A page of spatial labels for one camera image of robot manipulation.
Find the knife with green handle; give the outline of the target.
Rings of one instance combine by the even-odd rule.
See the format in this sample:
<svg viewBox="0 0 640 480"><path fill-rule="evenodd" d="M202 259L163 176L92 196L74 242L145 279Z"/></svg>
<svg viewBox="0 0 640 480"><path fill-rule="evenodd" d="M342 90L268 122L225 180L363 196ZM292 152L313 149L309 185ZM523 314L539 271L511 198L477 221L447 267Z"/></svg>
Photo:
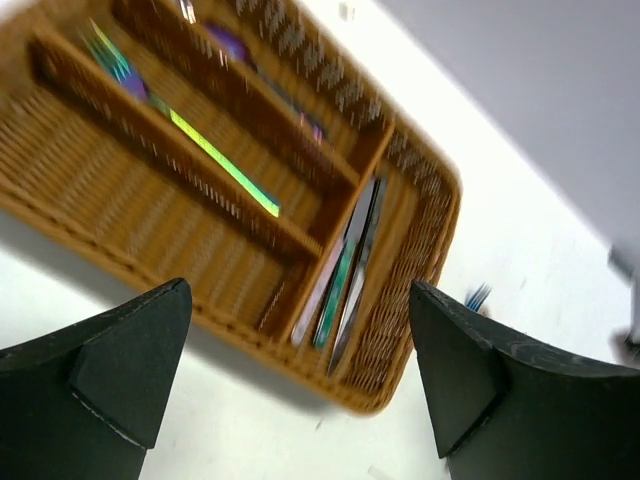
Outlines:
<svg viewBox="0 0 640 480"><path fill-rule="evenodd" d="M323 310L313 339L313 346L316 350L323 349L329 339L329 334L337 314L339 302L342 297L342 291L351 268L357 243L358 241L354 237L346 240L339 257L338 264L332 274L329 291L326 295Z"/></svg>

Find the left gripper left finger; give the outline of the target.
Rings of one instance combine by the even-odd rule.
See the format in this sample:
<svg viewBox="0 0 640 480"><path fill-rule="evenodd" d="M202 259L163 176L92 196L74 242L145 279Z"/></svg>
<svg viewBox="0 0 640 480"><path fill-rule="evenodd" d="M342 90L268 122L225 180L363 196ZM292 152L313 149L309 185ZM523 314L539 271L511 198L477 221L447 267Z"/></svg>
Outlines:
<svg viewBox="0 0 640 480"><path fill-rule="evenodd" d="M192 314L182 278L1 352L4 479L136 479Z"/></svg>

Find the silver spoon patterned handle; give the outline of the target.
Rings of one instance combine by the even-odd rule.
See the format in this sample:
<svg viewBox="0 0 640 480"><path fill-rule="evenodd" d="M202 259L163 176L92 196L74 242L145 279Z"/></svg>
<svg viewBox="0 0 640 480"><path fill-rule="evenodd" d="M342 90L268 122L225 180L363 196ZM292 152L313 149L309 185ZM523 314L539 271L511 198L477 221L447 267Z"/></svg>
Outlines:
<svg viewBox="0 0 640 480"><path fill-rule="evenodd" d="M190 0L178 0L177 4L181 10L183 17L191 24L197 22L193 4Z"/></svg>

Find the knife with pink handle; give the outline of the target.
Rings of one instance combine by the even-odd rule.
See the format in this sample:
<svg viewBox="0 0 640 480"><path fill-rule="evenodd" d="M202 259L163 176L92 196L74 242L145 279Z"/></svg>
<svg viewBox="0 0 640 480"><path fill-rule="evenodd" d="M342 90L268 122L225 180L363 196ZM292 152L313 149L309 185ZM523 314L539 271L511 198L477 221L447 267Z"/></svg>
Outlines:
<svg viewBox="0 0 640 480"><path fill-rule="evenodd" d="M302 313L291 333L291 343L294 347L301 346L303 339L307 335L307 331L312 327L312 320L317 310L322 313L326 295L329 291L329 282L332 274L338 264L339 257L346 243L346 236L342 234L332 248L328 259L326 260L322 271L313 287L313 290L302 310Z"/></svg>

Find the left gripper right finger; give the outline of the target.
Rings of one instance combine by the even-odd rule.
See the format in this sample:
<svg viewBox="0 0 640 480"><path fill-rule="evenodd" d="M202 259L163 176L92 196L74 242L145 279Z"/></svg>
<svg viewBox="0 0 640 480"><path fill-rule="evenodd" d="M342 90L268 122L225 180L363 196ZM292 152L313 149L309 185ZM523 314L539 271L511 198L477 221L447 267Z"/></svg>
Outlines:
<svg viewBox="0 0 640 480"><path fill-rule="evenodd" d="M635 479L639 373L536 340L412 284L438 456L455 479Z"/></svg>

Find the purple bowl spoon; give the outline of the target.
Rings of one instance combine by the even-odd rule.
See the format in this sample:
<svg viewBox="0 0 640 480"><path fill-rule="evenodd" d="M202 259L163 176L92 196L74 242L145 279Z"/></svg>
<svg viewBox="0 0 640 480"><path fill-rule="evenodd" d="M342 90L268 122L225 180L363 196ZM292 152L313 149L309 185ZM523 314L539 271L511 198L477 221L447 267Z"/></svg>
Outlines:
<svg viewBox="0 0 640 480"><path fill-rule="evenodd" d="M205 21L203 25L222 45L226 47L226 50L234 60L239 60L249 67L289 106L292 111L297 114L301 124L307 124L311 128L312 134L317 142L321 142L324 139L326 136L326 129L322 123L304 110L295 100L292 99L291 96L289 96L277 83L272 81L266 73L256 65L249 47L238 36L233 34L230 30L210 21Z"/></svg>

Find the blue metal fork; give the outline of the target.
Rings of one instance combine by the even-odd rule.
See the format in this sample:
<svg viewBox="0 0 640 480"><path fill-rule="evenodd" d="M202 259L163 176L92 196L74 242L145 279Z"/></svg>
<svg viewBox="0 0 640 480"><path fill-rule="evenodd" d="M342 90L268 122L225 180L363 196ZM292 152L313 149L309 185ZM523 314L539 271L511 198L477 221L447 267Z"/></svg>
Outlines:
<svg viewBox="0 0 640 480"><path fill-rule="evenodd" d="M464 302L465 307L473 312L479 313L480 315L489 317L490 311L486 301L491 291L492 287L483 283L476 290L467 295Z"/></svg>

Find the knife with black handle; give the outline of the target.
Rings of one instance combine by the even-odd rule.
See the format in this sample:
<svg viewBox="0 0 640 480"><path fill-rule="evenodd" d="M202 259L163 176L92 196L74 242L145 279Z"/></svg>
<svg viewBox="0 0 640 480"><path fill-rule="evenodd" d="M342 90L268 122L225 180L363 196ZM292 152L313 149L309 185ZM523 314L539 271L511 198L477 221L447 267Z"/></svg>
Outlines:
<svg viewBox="0 0 640 480"><path fill-rule="evenodd" d="M349 290L343 306L340 324L327 368L327 374L329 376L334 373L344 355L355 323L366 279L366 269L373 249L387 185L388 179L386 177L376 177L373 182L369 209L359 236L359 242L356 245L355 266L351 275Z"/></svg>

